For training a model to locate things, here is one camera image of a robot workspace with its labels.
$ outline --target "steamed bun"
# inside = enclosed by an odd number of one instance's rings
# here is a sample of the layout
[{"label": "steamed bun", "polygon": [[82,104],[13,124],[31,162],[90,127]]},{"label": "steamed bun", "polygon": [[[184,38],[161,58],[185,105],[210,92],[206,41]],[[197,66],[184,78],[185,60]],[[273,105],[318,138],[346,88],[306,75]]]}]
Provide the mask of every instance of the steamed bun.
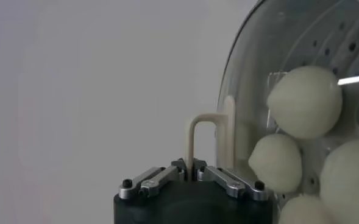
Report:
[{"label": "steamed bun", "polygon": [[359,140],[347,142],[326,159],[320,196],[338,224],[359,224]]},{"label": "steamed bun", "polygon": [[279,224],[331,223],[333,221],[326,207],[314,196],[299,196],[291,199],[283,207],[279,218]]},{"label": "steamed bun", "polygon": [[248,163],[258,179],[276,193],[295,191],[301,182],[299,149],[285,135],[269,135],[259,140]]},{"label": "steamed bun", "polygon": [[317,138],[337,122],[342,91],[329,70],[304,66],[288,72],[276,84],[267,106],[279,127],[291,136]]}]

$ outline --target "white backdrop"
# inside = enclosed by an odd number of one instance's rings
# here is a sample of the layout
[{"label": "white backdrop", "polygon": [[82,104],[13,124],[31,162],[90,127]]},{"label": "white backdrop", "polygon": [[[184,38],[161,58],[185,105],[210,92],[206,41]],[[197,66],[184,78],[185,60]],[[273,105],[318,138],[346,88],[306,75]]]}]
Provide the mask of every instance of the white backdrop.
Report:
[{"label": "white backdrop", "polygon": [[0,224],[111,223],[121,180],[183,156],[186,120],[216,110],[255,1],[0,0]]}]

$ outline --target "hole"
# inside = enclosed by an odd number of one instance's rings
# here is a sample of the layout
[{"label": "hole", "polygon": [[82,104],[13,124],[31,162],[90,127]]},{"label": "hole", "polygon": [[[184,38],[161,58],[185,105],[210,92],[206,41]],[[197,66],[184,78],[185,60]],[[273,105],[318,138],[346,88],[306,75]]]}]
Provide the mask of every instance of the hole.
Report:
[{"label": "hole", "polygon": [[340,25],[339,25],[339,30],[343,30],[343,29],[344,29],[344,26],[346,26],[345,23],[344,23],[344,22],[341,22]]},{"label": "hole", "polygon": [[354,42],[351,43],[350,46],[349,46],[349,50],[350,50],[350,51],[354,51],[355,48],[356,48],[356,46],[357,46],[357,45],[356,45]]}]

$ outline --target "metal bracket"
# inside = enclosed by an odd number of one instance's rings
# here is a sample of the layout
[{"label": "metal bracket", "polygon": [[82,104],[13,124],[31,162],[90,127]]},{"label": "metal bracket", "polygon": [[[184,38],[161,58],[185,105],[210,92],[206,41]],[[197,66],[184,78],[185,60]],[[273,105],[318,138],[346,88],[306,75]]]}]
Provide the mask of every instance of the metal bracket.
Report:
[{"label": "metal bracket", "polygon": [[159,194],[159,190],[169,181],[179,181],[181,180],[180,173],[184,171],[179,171],[178,167],[170,166],[165,170],[161,171],[158,175],[152,177],[149,180],[144,180],[141,183],[140,194],[145,197],[153,197]]},{"label": "metal bracket", "polygon": [[134,195],[138,194],[142,181],[155,176],[161,171],[162,171],[161,168],[153,167],[142,173],[140,176],[134,178],[132,182],[130,182],[131,186],[128,187],[121,184],[118,189],[118,196],[121,199],[131,199]]},{"label": "metal bracket", "polygon": [[215,181],[226,190],[227,195],[234,198],[239,198],[243,194],[248,194],[255,201],[266,201],[269,198],[262,182],[251,183],[240,178],[232,171],[217,169],[213,166],[205,168],[202,181]]},{"label": "metal bracket", "polygon": [[228,176],[244,183],[246,185],[246,192],[249,193],[250,197],[255,201],[267,201],[269,198],[269,192],[265,188],[265,184],[261,181],[249,181],[245,180],[243,177],[239,177],[236,173],[231,170],[224,169],[222,170]]}]

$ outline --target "white dumpling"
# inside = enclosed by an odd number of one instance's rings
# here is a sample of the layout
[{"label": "white dumpling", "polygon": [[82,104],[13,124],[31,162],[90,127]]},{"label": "white dumpling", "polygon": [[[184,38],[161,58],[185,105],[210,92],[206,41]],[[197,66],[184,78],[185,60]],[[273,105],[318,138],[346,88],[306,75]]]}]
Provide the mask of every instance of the white dumpling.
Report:
[{"label": "white dumpling", "polygon": [[347,142],[326,159],[320,196],[338,224],[359,224],[359,140]]},{"label": "white dumpling", "polygon": [[326,207],[314,196],[299,196],[283,207],[279,224],[331,224]]},{"label": "white dumpling", "polygon": [[288,72],[275,85],[267,106],[279,127],[291,136],[317,138],[337,122],[342,91],[329,70],[304,66]]},{"label": "white dumpling", "polygon": [[269,135],[259,140],[248,163],[258,179],[274,192],[293,192],[301,182],[299,149],[285,135]]}]

